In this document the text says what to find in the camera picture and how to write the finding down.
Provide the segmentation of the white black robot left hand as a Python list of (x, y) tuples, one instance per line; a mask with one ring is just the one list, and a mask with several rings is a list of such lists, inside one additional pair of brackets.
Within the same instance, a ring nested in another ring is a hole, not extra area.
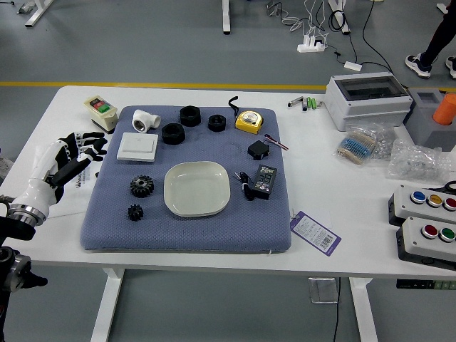
[(10, 205), (8, 215), (29, 217), (41, 224), (64, 193), (64, 185), (107, 153), (104, 133), (71, 133), (51, 143), (33, 168), (25, 192)]

